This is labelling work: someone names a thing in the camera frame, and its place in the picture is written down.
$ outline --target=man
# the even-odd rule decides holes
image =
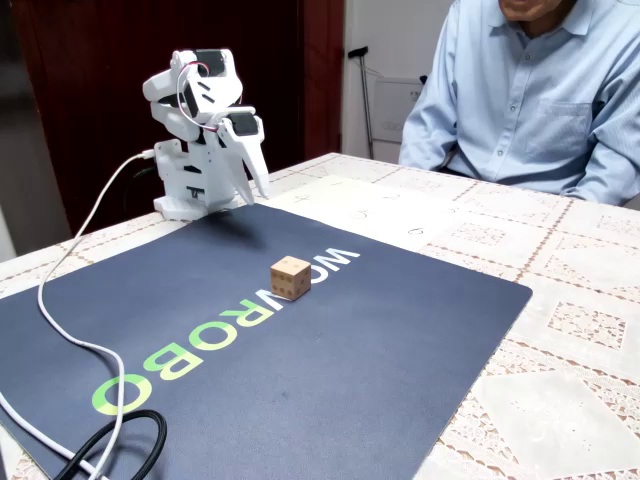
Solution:
[[[613,205],[640,194],[640,0],[455,0],[400,164]]]

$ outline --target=table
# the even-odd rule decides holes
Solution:
[[[272,202],[303,208],[294,189],[332,175],[410,198],[398,225],[441,213],[410,243],[383,240],[534,291],[416,478],[640,480],[640,212],[339,154],[274,173]],[[382,222],[353,208],[342,228]],[[184,224],[152,213],[93,233],[54,276]],[[0,297],[37,285],[64,246],[0,264]],[[1,428],[0,445],[15,480],[45,478]]]

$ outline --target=wooden door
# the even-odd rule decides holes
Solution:
[[[344,0],[13,0],[12,10],[73,231],[118,165],[170,138],[142,83],[174,50],[233,51],[271,171],[339,149]],[[93,228],[152,210],[157,176],[131,185],[146,166],[123,172]]]

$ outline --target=wooden block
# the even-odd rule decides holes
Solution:
[[[297,300],[311,289],[311,264],[284,257],[271,267],[271,291],[289,300]]]

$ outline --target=dark blue mat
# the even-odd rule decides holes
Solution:
[[[333,258],[327,249],[359,256],[314,260]],[[286,255],[322,267],[314,277],[326,279],[278,311],[256,292],[269,290],[269,267]],[[415,474],[530,295],[254,206],[55,280],[45,302],[66,329],[116,350],[139,376],[127,403],[152,388],[142,405],[166,416],[169,435],[148,478],[388,480]],[[220,316],[250,302],[262,310]],[[145,369],[172,344],[155,365],[176,353],[179,363]],[[112,419],[96,408],[115,403],[116,387],[106,399],[94,393],[115,368],[57,335],[35,290],[0,300],[0,391],[67,448]],[[63,466],[3,411],[0,422],[49,475]],[[154,440],[150,421],[126,425],[106,473],[131,478]]]

